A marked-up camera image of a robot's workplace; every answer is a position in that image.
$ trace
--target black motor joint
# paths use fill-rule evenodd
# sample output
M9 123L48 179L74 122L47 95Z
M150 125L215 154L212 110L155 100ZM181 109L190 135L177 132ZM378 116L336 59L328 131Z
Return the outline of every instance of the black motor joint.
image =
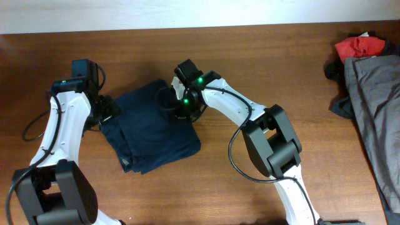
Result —
M221 76L214 71L204 74L190 59L179 64L174 72L184 85L185 92L179 107L169 113L170 118L172 120L192 121L193 118L200 116L202 109L206 107L201 94L202 87L205 87L215 79L220 79Z
M99 70L103 75L102 84L99 84ZM120 108L110 96L99 95L104 81L105 73L100 66L88 59L79 59L72 62L72 76L55 81L51 91L54 94L75 91L86 95L91 105L91 112L84 125L84 131L87 131L96 125L103 125L121 113Z

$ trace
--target black cloth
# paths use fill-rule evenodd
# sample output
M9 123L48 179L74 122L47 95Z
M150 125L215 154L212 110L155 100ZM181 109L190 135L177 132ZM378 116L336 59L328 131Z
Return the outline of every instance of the black cloth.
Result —
M390 56L390 55L400 56L400 45L397 46L393 42L386 41L381 56Z
M326 78L337 82L341 92L344 93L344 97L332 103L329 110L338 116L355 121L356 115L354 114L353 105L351 104L349 93L346 88L346 82L344 80L343 62L340 59L335 60L333 63L327 65L324 72Z
M101 127L114 148L125 172L148 173L167 163L196 154L200 140L190 122L169 122L166 111L157 107L157 90L167 87L165 81L154 81L115 100L121 115ZM162 92L159 101L172 98Z

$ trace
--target navy garment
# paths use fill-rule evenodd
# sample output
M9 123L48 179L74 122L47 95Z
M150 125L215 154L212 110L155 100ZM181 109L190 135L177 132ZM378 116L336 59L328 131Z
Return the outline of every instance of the navy garment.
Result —
M165 87L165 81L158 80L117 98L121 115L101 127L125 172L145 174L200 150L201 143L192 124L169 122L167 112L157 107L155 93ZM163 91L159 101L163 104L172 97L173 94Z

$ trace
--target red cloth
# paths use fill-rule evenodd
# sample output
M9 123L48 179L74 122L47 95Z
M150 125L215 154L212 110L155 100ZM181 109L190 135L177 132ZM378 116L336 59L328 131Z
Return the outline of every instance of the red cloth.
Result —
M341 61L346 58L379 56L385 47L385 41L377 37L349 37L335 44Z

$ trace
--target wire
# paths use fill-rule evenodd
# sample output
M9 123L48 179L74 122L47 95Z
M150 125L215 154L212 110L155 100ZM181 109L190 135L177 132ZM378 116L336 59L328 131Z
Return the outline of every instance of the wire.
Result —
M101 74L102 74L102 83L101 83L100 86L98 87L98 89L99 89L99 91L100 91L100 90L103 88L104 83L106 82L106 72L104 72L104 70L102 69L102 67L99 66L97 63L96 63L96 65L97 65L97 67L100 69Z
M51 150L53 149L54 145L56 144L59 128L61 125L61 105L60 102L57 98L57 96L53 92L49 92L50 96L54 98L57 104L57 124L56 124L56 130L54 131L54 136L52 137L52 141L50 143L49 149L44 150L44 155L34 164L30 165L29 168L18 178L16 179L11 187L10 190L8 191L7 199L6 199L6 216L7 216L7 221L8 224L13 225L13 219L11 218L11 212L10 212L10 201L11 201L11 196L13 195L13 191L15 188L18 186L18 184L27 176L29 175L39 164L41 164L50 154Z
M311 202L310 202L310 200L309 200L308 197L307 197L306 191L304 190L304 188L301 186L301 184L299 183L299 181L298 181L296 178L294 178L294 177L285 177L285 176L284 176L284 177L279 177L279 178L270 179L270 180L256 179L256 178L253 178L253 177L247 175L247 174L244 173L243 171L241 171L241 170L236 166L236 163L233 161L233 157L232 157L232 146L233 146L233 142L235 141L236 137L237 137L238 134L240 133L241 129L246 125L246 123L247 123L247 122L250 120L250 118L251 118L251 114L253 113L253 110L252 110L251 105L250 105L245 99L243 99L240 95L238 95L238 94L236 94L236 93L234 93L234 92L225 90L225 89L223 89L223 88L218 88L218 87L201 87L201 88L210 89L210 90L215 90L215 91L221 91L223 94L224 94L224 93L228 93L228 94L230 94L230 95L232 95L232 96L238 98L240 101L242 101L242 102L247 106L247 109L249 110L249 114L247 115L247 117L246 117L246 119L243 121L243 123L239 126L239 128L236 130L236 132L233 134L233 136L232 136L232 138L231 138L231 140L230 140L230 142L229 142L229 146L228 146L228 148L227 148L229 161L231 162L233 168L234 168L240 175L244 176L246 179L248 179L248 180L250 180L250 181L253 181L253 182L255 182L255 183L272 184L272 183L276 183L276 182L283 181L283 180L292 180L292 181L294 181L294 182L299 186L299 189L301 190L301 192L302 192L304 198L305 198L306 201L307 201L308 207L310 208L310 211L311 211L311 214L312 214L312 219L313 219L313 223L312 223L312 224L315 225L315 223L316 223L316 221L315 221L315 215L314 215L313 208L312 208L312 206L311 206Z
M26 137L25 137L25 136L26 136L26 133L27 133L28 130L29 130L29 128L31 128L31 126L32 126L34 123L36 123L36 121L38 121L40 118L42 118L43 116L45 116L45 115L46 115L47 113L49 113L49 112L50 112L50 109L48 109L48 110L42 112L42 114L40 114L38 117L34 118L34 119L25 127L24 131L22 132L22 140L27 141L27 142L29 142L29 141L36 141L36 140L38 140L41 136L44 135L44 132L43 132L42 134L40 134L40 135L38 135L38 136L36 136L36 137L34 137L34 138L26 138Z

